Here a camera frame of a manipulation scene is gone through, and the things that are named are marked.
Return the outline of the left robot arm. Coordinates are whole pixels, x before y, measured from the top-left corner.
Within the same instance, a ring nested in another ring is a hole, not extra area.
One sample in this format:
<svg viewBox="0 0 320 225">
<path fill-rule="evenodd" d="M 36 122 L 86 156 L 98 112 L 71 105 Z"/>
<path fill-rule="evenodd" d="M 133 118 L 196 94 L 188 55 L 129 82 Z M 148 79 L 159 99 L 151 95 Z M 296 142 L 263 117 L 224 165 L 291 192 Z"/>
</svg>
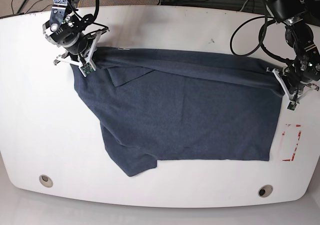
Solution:
<svg viewBox="0 0 320 225">
<path fill-rule="evenodd" d="M 320 79 L 320 52 L 314 43 L 312 29 L 304 21 L 305 15 L 320 17 L 320 0 L 262 0 L 272 15 L 266 24 L 282 23 L 285 26 L 286 43 L 293 48 L 295 59 L 282 58 L 262 50 L 271 58 L 286 64 L 282 71 L 273 69 L 273 74 L 281 84 L 291 104 L 297 104 L 305 95 L 304 87 L 318 90 L 313 81 Z"/>
</svg>

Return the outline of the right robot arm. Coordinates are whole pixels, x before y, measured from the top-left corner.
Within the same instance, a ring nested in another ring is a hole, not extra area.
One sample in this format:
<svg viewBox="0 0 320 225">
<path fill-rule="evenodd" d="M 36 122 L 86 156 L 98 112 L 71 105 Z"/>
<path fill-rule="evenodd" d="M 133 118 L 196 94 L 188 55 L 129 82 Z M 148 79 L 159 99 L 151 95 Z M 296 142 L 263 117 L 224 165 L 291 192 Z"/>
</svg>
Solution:
<svg viewBox="0 0 320 225">
<path fill-rule="evenodd" d="M 53 0 L 50 18 L 42 29 L 48 42 L 65 49 L 65 53 L 58 55 L 53 64 L 71 64 L 86 77 L 97 69 L 93 55 L 101 35 L 109 28 L 96 22 L 100 0 L 95 0 L 94 13 L 84 16 L 77 13 L 79 3 L 80 0 Z"/>
</svg>

